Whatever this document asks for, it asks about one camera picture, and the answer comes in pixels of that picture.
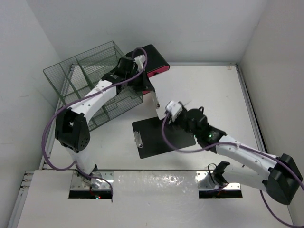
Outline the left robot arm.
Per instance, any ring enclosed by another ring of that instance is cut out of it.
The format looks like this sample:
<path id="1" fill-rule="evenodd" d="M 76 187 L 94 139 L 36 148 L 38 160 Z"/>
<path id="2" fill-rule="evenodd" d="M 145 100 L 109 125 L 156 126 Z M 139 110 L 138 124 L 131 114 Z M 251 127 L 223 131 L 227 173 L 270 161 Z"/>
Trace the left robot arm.
<path id="1" fill-rule="evenodd" d="M 67 149 L 76 168 L 84 175 L 90 175 L 96 169 L 87 150 L 90 141 L 88 124 L 95 113 L 127 88 L 155 94 L 155 88 L 145 71 L 146 65 L 145 55 L 120 58 L 114 69 L 103 75 L 83 99 L 63 108 L 57 115 L 55 138 Z"/>

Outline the black clipboard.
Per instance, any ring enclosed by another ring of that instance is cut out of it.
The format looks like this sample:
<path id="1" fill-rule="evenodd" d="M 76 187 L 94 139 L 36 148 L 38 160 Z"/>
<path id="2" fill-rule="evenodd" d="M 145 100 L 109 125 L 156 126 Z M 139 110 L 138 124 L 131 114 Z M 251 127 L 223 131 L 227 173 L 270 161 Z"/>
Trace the black clipboard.
<path id="1" fill-rule="evenodd" d="M 162 137 L 162 120 L 158 117 L 133 122 L 132 128 L 140 159 L 172 151 Z M 167 140 L 178 149 L 196 144 L 194 137 L 181 129 L 165 126 L 164 130 Z"/>

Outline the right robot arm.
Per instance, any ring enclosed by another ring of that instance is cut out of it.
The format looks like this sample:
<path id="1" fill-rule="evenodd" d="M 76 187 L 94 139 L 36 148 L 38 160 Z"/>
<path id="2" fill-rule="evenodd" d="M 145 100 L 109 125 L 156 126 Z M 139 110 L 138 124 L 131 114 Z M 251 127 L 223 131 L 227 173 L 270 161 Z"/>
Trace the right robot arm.
<path id="1" fill-rule="evenodd" d="M 202 150 L 229 157 L 243 165 L 237 168 L 228 161 L 220 162 L 211 173 L 212 185 L 242 183 L 266 192 L 283 205 L 290 205 L 303 181 L 291 156 L 285 153 L 281 156 L 270 155 L 247 147 L 211 126 L 203 107 L 187 110 L 177 102 L 168 105 L 165 110 L 169 123 L 191 133 Z"/>

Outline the pink top drawer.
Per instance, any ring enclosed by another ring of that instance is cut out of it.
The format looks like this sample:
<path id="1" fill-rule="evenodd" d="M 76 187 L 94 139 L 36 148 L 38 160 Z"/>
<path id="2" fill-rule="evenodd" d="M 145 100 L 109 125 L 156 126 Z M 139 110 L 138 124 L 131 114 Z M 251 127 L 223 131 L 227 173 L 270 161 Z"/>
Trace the pink top drawer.
<path id="1" fill-rule="evenodd" d="M 148 77 L 152 77 L 152 76 L 155 76 L 155 75 L 157 75 L 157 74 L 166 72 L 166 71 L 168 71 L 169 69 L 170 69 L 170 66 L 169 66 L 169 65 L 165 65 L 165 66 L 162 66 L 162 67 L 160 67 L 160 68 L 158 68 L 158 69 L 154 69 L 154 70 L 152 70 L 152 71 L 147 72 L 147 76 L 148 76 Z"/>

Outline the white clipboard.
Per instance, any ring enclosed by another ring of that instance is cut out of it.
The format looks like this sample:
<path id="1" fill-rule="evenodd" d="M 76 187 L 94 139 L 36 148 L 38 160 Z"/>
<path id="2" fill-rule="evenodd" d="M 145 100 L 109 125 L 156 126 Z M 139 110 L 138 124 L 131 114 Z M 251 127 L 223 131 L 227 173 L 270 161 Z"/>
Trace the white clipboard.
<path id="1" fill-rule="evenodd" d="M 162 120 L 165 117 L 165 107 L 160 103 L 155 91 L 150 91 L 150 94 L 157 116 L 160 120 Z"/>

